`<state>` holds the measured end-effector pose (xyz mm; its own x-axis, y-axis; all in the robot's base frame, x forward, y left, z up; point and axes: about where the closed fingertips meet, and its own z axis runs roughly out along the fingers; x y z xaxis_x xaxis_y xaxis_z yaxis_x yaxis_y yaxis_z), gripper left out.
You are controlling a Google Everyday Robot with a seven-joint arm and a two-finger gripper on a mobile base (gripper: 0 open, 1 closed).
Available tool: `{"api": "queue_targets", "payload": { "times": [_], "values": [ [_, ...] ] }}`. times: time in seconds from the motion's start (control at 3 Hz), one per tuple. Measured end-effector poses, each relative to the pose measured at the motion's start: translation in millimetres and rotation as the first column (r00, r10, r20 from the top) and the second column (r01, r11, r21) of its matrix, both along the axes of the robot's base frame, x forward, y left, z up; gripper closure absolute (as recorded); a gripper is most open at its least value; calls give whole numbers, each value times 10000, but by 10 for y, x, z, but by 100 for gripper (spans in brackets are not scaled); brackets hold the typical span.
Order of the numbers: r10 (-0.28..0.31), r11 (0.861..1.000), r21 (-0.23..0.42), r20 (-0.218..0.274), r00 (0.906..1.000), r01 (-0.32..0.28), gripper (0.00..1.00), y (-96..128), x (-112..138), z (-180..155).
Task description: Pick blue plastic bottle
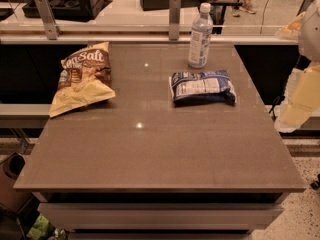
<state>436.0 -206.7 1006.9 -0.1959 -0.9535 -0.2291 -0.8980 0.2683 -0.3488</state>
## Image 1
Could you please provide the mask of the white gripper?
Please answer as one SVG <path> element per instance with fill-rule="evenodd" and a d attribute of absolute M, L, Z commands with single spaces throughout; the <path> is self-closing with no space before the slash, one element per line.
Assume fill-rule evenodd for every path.
<path fill-rule="evenodd" d="M 275 36 L 283 40 L 297 40 L 304 15 L 304 12 L 298 14 Z M 274 126 L 280 133 L 291 133 L 299 129 L 319 108 L 320 65 L 304 70 L 294 68 L 286 82 L 284 100 L 278 106 Z"/>

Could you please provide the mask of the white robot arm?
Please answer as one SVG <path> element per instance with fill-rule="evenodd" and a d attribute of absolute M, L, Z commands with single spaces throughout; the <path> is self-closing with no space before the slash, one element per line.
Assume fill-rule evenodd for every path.
<path fill-rule="evenodd" d="M 303 70 L 294 68 L 288 77 L 274 123 L 282 133 L 299 129 L 320 108 L 320 0 L 314 0 L 297 19 L 299 54 L 310 64 Z"/>

